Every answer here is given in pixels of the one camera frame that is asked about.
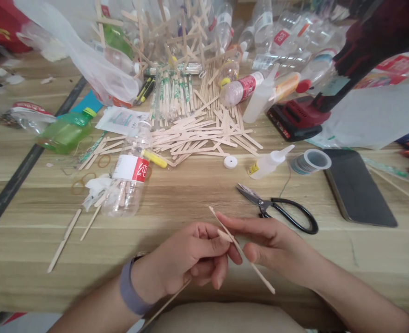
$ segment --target human hand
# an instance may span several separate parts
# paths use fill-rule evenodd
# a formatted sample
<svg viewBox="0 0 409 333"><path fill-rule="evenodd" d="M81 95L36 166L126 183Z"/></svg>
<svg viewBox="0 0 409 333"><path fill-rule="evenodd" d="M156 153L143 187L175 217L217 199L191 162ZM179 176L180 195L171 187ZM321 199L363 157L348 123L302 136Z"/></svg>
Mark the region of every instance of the human hand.
<svg viewBox="0 0 409 333"><path fill-rule="evenodd" d="M240 219L220 212L216 215L234 236L243 235L255 242L243 248L250 262L276 271L295 284L315 288L315 277L327 259L286 225L272 218Z"/></svg>
<svg viewBox="0 0 409 333"><path fill-rule="evenodd" d="M214 288L220 289L227 275L227 255L236 264L242 259L233 244L219 237L218 229L210 223L192 223L137 260L131 271L137 294L154 304L191 279L199 286L212 281Z"/></svg>

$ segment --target gray wrist strap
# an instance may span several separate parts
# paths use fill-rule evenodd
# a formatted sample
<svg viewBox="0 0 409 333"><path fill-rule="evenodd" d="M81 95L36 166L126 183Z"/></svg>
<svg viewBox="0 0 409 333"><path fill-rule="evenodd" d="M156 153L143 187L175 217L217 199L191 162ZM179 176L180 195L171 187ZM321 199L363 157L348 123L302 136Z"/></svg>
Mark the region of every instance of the gray wrist strap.
<svg viewBox="0 0 409 333"><path fill-rule="evenodd" d="M141 299L136 293L132 281L130 279L130 272L132 271L132 266L134 265L135 258L129 261L121 271L120 280L120 292L121 297L126 303L129 310L131 310L136 315L145 315L154 304L147 304Z"/></svg>

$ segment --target green bottle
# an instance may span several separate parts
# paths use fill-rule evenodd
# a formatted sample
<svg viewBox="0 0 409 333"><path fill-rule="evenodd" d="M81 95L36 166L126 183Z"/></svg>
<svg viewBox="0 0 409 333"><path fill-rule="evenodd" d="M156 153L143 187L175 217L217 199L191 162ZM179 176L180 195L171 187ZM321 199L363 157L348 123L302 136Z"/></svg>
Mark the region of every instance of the green bottle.
<svg viewBox="0 0 409 333"><path fill-rule="evenodd" d="M124 31L118 27L113 25L104 24L104 38L106 40L107 45L113 47L114 49L120 50L122 53L127 55L129 59L134 58L134 53L132 48L129 44L126 43L124 37Z"/></svg>
<svg viewBox="0 0 409 333"><path fill-rule="evenodd" d="M57 154L68 154L93 131L90 122L96 113L85 108L82 113L69 112L51 124L37 137L37 144Z"/></svg>

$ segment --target red power drill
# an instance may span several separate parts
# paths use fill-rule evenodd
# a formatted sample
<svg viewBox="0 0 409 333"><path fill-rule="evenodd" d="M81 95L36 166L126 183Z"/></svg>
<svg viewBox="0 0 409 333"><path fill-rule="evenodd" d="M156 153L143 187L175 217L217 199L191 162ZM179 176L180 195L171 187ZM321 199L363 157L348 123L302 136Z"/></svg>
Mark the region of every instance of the red power drill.
<svg viewBox="0 0 409 333"><path fill-rule="evenodd" d="M330 110L383 60L409 51L409 0L352 0L355 22L334 57L335 74L313 98L305 96L271 107L267 116L286 141L322 131Z"/></svg>

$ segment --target yellow bottle cap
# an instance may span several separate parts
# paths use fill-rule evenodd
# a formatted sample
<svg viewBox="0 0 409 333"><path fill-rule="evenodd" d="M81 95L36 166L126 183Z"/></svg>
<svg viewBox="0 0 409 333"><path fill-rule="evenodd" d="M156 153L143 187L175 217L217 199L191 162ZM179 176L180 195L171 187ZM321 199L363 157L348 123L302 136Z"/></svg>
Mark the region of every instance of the yellow bottle cap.
<svg viewBox="0 0 409 333"><path fill-rule="evenodd" d="M91 115L93 118L97 116L97 113L91 108L85 108L83 112L87 113L88 115Z"/></svg>
<svg viewBox="0 0 409 333"><path fill-rule="evenodd" d="M229 79L229 78L224 78L224 79L221 80L220 86L221 86L221 88L222 88L222 87L224 87L226 84L229 84L229 83L231 83L231 79Z"/></svg>

